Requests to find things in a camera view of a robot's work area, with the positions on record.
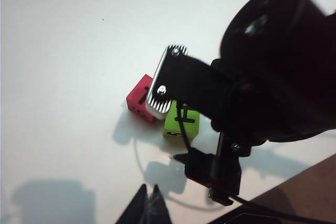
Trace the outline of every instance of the black plastic part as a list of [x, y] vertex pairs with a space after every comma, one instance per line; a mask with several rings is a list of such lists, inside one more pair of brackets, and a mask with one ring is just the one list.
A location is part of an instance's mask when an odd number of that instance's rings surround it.
[[336, 128], [335, 30], [336, 15], [311, 0], [250, 0], [228, 26], [217, 63], [245, 83], [232, 99], [232, 127], [275, 142]]
[[209, 197], [224, 206], [232, 205], [230, 195], [238, 195], [240, 188], [241, 169], [239, 164], [239, 145], [232, 138], [221, 133], [218, 140], [215, 166], [215, 180], [210, 189]]
[[167, 206], [157, 185], [148, 199], [143, 184], [116, 224], [172, 224]]
[[156, 100], [178, 100], [187, 103], [210, 119], [224, 120], [223, 101], [228, 97], [231, 81], [209, 65], [189, 56], [172, 56], [172, 48], [166, 57], [153, 90], [166, 86], [163, 95], [153, 92]]
[[208, 188], [214, 184], [215, 155], [205, 154], [193, 147], [188, 153], [177, 154], [174, 159], [184, 164], [184, 174], [187, 178]]
[[134, 198], [131, 200], [125, 211], [120, 216], [116, 224], [139, 224], [144, 218], [145, 206], [147, 204], [147, 187], [143, 184]]
[[144, 222], [146, 224], [172, 224], [166, 203], [157, 185], [154, 186], [147, 205], [147, 219], [148, 222]]

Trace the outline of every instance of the green cube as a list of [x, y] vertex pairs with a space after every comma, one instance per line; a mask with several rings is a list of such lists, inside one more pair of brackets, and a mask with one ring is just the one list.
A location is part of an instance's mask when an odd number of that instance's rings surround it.
[[[181, 107], [181, 117], [188, 139], [193, 140], [200, 129], [199, 112], [184, 104]], [[177, 118], [176, 101], [172, 102], [171, 108], [164, 122], [163, 136], [182, 138], [180, 125]]]

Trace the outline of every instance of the black cable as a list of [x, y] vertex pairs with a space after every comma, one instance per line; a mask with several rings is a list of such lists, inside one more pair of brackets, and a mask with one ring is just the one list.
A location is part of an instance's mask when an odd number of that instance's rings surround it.
[[[182, 138], [184, 141], [184, 144], [187, 148], [187, 150], [189, 151], [191, 146], [190, 146], [190, 142], [188, 140], [188, 136], [187, 133], [185, 131], [184, 128], [184, 124], [182, 121], [182, 112], [181, 112], [181, 107], [182, 107], [183, 103], [177, 101], [176, 103], [176, 107], [177, 107], [177, 118], [178, 118], [178, 124], [180, 126], [180, 130], [182, 133]], [[297, 215], [291, 215], [291, 214], [286, 214], [284, 212], [279, 212], [276, 211], [274, 209], [259, 205], [257, 203], [245, 200], [243, 198], [240, 198], [239, 196], [236, 195], [229, 195], [229, 197], [245, 206], [248, 206], [250, 208], [254, 208], [256, 210], [259, 210], [261, 212], [263, 212], [264, 214], [266, 214], [269, 217], [275, 217], [275, 218], [282, 218], [282, 219], [287, 219], [287, 220], [292, 220], [292, 221], [297, 221], [297, 222], [302, 222], [302, 223], [307, 223], [307, 224], [336, 224], [336, 222], [329, 222], [329, 221], [323, 221], [323, 220], [316, 220], [316, 219], [310, 219], [310, 218], [306, 218], [306, 217], [301, 217], [301, 216], [297, 216]]]
[[183, 141], [184, 141], [184, 144], [185, 144], [185, 147], [187, 148], [188, 152], [191, 148], [190, 146], [190, 142], [188, 140], [188, 136], [187, 136], [187, 132], [185, 131], [185, 128], [184, 128], [184, 124], [183, 124], [183, 121], [182, 121], [182, 113], [181, 113], [181, 107], [182, 107], [183, 103], [180, 102], [180, 101], [177, 101], [176, 102], [176, 108], [177, 108], [177, 118], [178, 118], [178, 124], [180, 126], [180, 130], [181, 130], [181, 133], [182, 133], [182, 138], [183, 138]]
[[257, 209], [269, 217], [282, 218], [282, 219], [287, 219], [287, 220], [292, 220], [292, 221], [297, 221], [297, 222], [302, 222], [302, 223], [308, 223], [308, 224], [336, 224], [335, 222], [310, 219], [310, 218], [301, 217], [297, 215], [286, 214], [284, 212], [279, 212], [274, 209], [259, 205], [257, 203], [242, 199], [239, 196], [229, 196], [229, 197], [239, 203], [242, 203], [245, 206]]

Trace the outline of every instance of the white table surface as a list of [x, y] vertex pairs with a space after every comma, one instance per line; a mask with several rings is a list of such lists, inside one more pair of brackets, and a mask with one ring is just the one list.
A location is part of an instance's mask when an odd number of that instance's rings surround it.
[[[248, 0], [1, 0], [2, 223], [114, 223], [142, 183], [158, 183], [174, 223], [206, 223], [232, 210], [207, 199], [163, 139], [125, 98], [153, 76], [170, 43], [211, 63]], [[315, 0], [326, 13], [336, 0]], [[334, 154], [336, 132], [253, 148], [242, 158], [252, 199]], [[215, 152], [201, 118], [192, 145]]]

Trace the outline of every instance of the letter on cube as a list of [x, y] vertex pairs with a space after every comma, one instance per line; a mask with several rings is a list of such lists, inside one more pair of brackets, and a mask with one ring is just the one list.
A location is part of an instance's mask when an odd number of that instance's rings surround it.
[[131, 93], [126, 97], [128, 109], [150, 123], [154, 122], [154, 116], [146, 110], [145, 103], [148, 89], [151, 86], [152, 81], [153, 78], [145, 74]]
[[[192, 109], [188, 105], [184, 104], [181, 107], [181, 117], [183, 121], [183, 125], [185, 127], [185, 131], [187, 132], [187, 136], [189, 140], [193, 140], [200, 129], [200, 117], [199, 112]], [[172, 102], [169, 113], [164, 122], [164, 130], [163, 136], [173, 136], [182, 138], [182, 133], [179, 126], [179, 121], [177, 117], [177, 108], [176, 101]]]

